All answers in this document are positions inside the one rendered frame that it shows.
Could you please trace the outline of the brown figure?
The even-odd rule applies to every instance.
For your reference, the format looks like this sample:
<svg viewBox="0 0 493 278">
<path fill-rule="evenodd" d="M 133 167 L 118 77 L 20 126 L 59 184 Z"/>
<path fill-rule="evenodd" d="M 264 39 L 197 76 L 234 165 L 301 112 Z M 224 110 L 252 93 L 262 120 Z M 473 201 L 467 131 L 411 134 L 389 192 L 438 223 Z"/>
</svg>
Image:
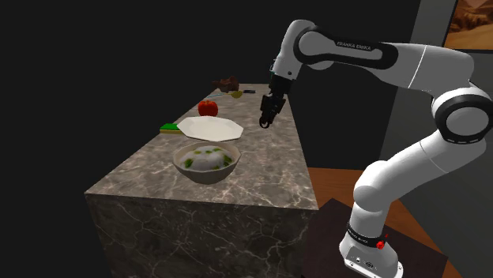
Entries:
<svg viewBox="0 0 493 278">
<path fill-rule="evenodd" d="M 230 76 L 227 79 L 213 81 L 212 85 L 218 88 L 223 93 L 239 91 L 239 81 L 235 76 Z"/>
</svg>

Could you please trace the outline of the white plate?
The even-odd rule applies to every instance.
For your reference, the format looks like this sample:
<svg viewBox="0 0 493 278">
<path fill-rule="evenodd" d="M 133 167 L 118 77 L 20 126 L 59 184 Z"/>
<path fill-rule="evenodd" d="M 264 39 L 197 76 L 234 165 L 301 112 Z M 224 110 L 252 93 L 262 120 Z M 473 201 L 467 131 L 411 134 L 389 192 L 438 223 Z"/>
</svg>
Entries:
<svg viewBox="0 0 493 278">
<path fill-rule="evenodd" d="M 187 117 L 177 127 L 187 137 L 213 142 L 239 139 L 243 133 L 236 122 L 213 116 Z"/>
</svg>

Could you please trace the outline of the beige bowl with green specks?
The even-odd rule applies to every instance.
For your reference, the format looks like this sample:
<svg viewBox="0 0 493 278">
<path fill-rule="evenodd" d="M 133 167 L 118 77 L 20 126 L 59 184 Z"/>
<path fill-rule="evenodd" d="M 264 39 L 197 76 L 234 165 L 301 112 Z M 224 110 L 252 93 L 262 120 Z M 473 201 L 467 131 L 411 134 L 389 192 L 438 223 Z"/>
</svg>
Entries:
<svg viewBox="0 0 493 278">
<path fill-rule="evenodd" d="M 229 143 L 195 143 L 178 150 L 173 156 L 173 164 L 191 181 L 211 185 L 226 179 L 235 170 L 241 155 Z"/>
</svg>

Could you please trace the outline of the marble counter block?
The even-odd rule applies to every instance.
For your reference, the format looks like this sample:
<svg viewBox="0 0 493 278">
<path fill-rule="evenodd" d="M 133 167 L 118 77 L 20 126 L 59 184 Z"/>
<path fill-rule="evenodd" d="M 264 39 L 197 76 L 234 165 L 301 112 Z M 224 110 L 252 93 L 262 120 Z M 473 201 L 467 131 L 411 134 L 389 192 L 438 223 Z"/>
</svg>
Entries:
<svg viewBox="0 0 493 278">
<path fill-rule="evenodd" d="M 190 145 L 159 134 L 86 191 L 113 278 L 300 278 L 318 211 L 291 108 L 259 126 L 264 84 L 239 99 L 215 96 L 220 117 L 243 128 L 223 181 L 202 185 L 173 165 Z"/>
</svg>

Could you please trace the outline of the dark robot stand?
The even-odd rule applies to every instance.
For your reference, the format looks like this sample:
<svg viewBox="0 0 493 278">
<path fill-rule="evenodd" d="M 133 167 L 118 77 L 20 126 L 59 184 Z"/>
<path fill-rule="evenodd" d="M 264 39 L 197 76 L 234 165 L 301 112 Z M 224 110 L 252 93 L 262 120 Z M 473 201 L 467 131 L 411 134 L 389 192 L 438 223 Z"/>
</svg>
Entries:
<svg viewBox="0 0 493 278">
<path fill-rule="evenodd" d="M 312 217 L 303 255 L 302 278 L 366 278 L 345 266 L 339 251 L 351 211 L 351 207 L 332 198 Z M 385 226 L 383 231 L 403 265 L 403 278 L 442 278 L 447 256 L 391 227 Z"/>
</svg>

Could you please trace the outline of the desert wall picture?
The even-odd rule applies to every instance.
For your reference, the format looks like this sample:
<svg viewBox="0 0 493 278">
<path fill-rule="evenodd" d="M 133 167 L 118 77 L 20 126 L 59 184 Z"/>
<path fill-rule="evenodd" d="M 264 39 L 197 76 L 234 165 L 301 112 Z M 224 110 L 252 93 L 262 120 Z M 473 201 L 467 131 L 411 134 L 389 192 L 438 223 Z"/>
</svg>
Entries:
<svg viewBox="0 0 493 278">
<path fill-rule="evenodd" d="M 457 0 L 443 46 L 493 52 L 493 0 Z"/>
</svg>

